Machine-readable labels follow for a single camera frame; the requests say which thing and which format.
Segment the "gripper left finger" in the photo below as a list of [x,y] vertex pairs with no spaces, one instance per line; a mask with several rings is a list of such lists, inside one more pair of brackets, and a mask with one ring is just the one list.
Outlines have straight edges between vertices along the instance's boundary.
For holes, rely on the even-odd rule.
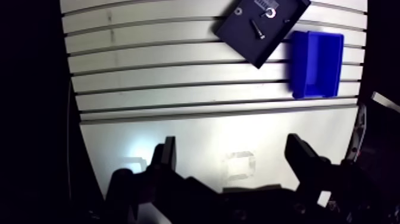
[[166,137],[155,147],[142,173],[113,172],[105,199],[105,223],[128,223],[139,217],[139,206],[151,203],[171,223],[218,223],[218,194],[176,169],[176,139]]

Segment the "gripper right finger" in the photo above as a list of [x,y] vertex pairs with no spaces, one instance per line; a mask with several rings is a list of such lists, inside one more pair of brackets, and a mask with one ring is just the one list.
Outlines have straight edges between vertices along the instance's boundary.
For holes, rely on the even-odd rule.
[[307,202],[317,205],[321,193],[331,193],[323,207],[326,217],[339,223],[369,222],[369,180],[353,162],[333,164],[295,133],[287,136],[285,159],[299,180],[296,192]]

